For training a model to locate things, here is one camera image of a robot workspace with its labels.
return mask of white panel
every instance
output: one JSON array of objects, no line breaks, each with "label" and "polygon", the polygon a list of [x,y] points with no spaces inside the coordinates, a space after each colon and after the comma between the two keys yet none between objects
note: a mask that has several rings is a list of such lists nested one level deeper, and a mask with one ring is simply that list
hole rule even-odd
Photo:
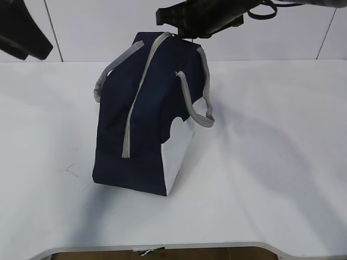
[{"label": "white panel", "polygon": [[[157,27],[155,12],[179,0],[47,0],[65,61],[110,61],[128,48],[138,31],[177,32]],[[269,12],[266,7],[254,11]],[[246,15],[245,25],[199,40],[209,60],[315,59],[333,8],[300,6],[279,10],[270,21]]]},{"label": "white panel", "polygon": [[[24,0],[24,1],[31,16],[35,20],[36,24],[38,25],[38,27],[40,27],[40,29],[45,34],[47,39],[49,39],[49,41],[53,45],[53,50],[47,57],[46,61],[50,61],[50,62],[61,61],[59,51],[56,46],[54,34],[52,31],[52,27],[50,26],[49,17],[46,11],[46,6],[44,4],[44,1],[43,0]],[[12,57],[11,55],[0,50],[0,62],[13,62],[13,61],[23,62],[22,60]],[[31,56],[28,56],[26,61],[37,62],[40,60]]]},{"label": "white panel", "polygon": [[320,52],[320,59],[347,59],[347,8],[337,9]]},{"label": "white panel", "polygon": [[[260,6],[256,11],[266,14],[271,9]],[[244,25],[197,42],[213,61],[315,59],[333,12],[310,5],[280,8],[277,17],[266,21],[245,15]]]}]

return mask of lunch bag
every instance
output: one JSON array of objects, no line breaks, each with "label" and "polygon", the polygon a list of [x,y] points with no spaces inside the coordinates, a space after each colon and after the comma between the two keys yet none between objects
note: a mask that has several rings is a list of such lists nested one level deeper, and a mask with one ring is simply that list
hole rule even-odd
[{"label": "lunch bag", "polygon": [[[199,44],[169,32],[139,32],[96,83],[100,113],[94,182],[167,196],[195,122],[214,124],[209,92],[210,74]],[[195,110],[201,100],[206,116]]]}]

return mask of zipper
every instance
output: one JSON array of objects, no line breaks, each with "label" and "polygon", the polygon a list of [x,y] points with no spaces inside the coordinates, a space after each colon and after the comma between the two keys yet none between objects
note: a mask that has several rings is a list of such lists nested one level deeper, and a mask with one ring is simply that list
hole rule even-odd
[{"label": "zipper", "polygon": [[125,126],[125,133],[124,133],[124,140],[123,140],[123,152],[122,152],[122,158],[130,158],[130,119],[131,119],[131,114],[132,111],[134,109],[134,105],[137,99],[137,96],[139,95],[139,92],[141,90],[142,84],[146,78],[146,74],[148,71],[148,68],[151,64],[151,61],[154,57],[154,54],[156,53],[157,49],[159,48],[159,46],[168,38],[171,36],[170,32],[164,32],[163,34],[161,34],[158,38],[155,39],[155,41],[152,44],[150,53],[148,55],[148,59],[146,62],[146,66],[144,69],[144,72],[142,74],[142,78],[139,84],[139,88],[137,89],[137,93],[136,96],[134,98],[134,101],[132,102],[131,108],[129,110],[128,113],[128,118],[126,120],[126,126]]}]

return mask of bag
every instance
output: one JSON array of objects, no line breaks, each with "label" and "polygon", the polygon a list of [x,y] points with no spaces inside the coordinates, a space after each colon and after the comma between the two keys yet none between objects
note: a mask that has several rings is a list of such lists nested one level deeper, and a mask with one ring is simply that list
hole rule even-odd
[{"label": "bag", "polygon": [[[200,45],[169,32],[139,32],[102,72],[93,180],[167,196],[194,133],[212,127],[210,75]],[[193,103],[203,98],[206,117]]]}]

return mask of white table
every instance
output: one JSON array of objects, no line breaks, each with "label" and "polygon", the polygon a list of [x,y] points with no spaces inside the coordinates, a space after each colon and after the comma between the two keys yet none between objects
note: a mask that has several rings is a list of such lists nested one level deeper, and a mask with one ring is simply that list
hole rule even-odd
[{"label": "white table", "polygon": [[210,62],[168,198],[92,182],[105,63],[0,64],[0,259],[157,246],[347,258],[347,61]]}]

